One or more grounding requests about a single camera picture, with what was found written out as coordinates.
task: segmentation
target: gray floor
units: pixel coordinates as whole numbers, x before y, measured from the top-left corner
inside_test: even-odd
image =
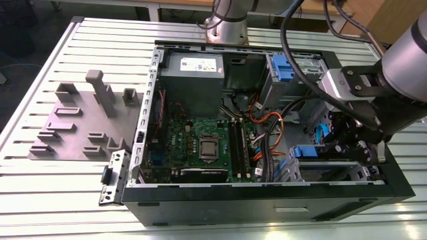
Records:
[[[149,13],[145,8],[138,9],[130,6],[94,5],[82,3],[61,4],[62,11],[55,12],[50,1],[35,1],[34,10],[38,16],[38,25],[28,29],[36,45],[35,53],[24,58],[11,58],[0,52],[0,73],[8,79],[8,84],[0,86],[0,131],[3,130],[14,111],[26,95],[26,92],[35,80],[41,68],[38,66],[12,66],[2,69],[11,64],[36,64],[43,65],[51,51],[63,35],[63,32],[74,16],[91,18],[107,18],[122,20],[149,20]],[[163,9],[162,21],[175,23],[199,23],[211,15],[210,12],[181,11]],[[249,26],[269,28],[270,19],[266,16],[251,16]]]

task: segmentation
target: sticker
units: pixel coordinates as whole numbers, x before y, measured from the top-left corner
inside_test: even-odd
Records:
[[[262,110],[263,105],[257,101],[257,102],[255,102],[255,107],[257,107],[259,110]]]
[[[181,59],[181,70],[197,72],[217,72],[217,59],[185,57]]]
[[[262,176],[263,175],[263,169],[262,168],[255,168],[255,175]]]

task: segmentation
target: blue plastic tab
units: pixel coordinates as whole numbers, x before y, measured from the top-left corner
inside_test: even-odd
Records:
[[[321,123],[315,128],[315,141],[318,144],[322,144],[322,137],[326,137],[330,134],[329,125]]]
[[[298,147],[294,147],[294,153],[297,158],[301,158],[303,156],[303,153]]]
[[[290,82],[294,79],[294,69],[286,56],[273,55],[273,68],[278,73],[281,82]]]
[[[294,147],[294,153],[297,158],[317,158],[318,151],[314,146],[298,146]]]
[[[287,160],[283,159],[283,162],[281,163],[281,166],[278,167],[278,169],[274,171],[273,177],[275,178],[278,176],[278,174],[281,173],[282,169],[285,168],[285,166],[287,165]]]

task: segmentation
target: aluminum extrusion table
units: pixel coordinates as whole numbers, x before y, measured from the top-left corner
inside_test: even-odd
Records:
[[[253,46],[281,47],[277,30],[251,28],[249,39]],[[91,90],[86,73],[99,69],[115,92],[125,88],[143,92],[155,40],[205,42],[206,35],[193,24],[95,18],[70,24],[0,135],[0,238],[427,239],[423,123],[398,133],[389,145],[417,196],[339,222],[145,227],[125,206],[99,207],[106,162],[27,159],[58,100],[59,84]],[[373,64],[378,59],[367,44],[326,33],[290,32],[289,41],[293,48],[334,51],[343,65]]]

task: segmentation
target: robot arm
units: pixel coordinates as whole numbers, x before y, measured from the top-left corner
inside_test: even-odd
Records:
[[[206,20],[211,43],[243,45],[249,42],[249,12],[281,14],[294,0],[215,0],[213,17]]]
[[[386,161],[385,143],[394,134],[427,116],[427,11],[385,53],[374,66],[331,69],[319,87],[357,112],[373,118],[373,130],[330,109],[331,133],[323,141],[329,149],[347,152],[359,162]]]

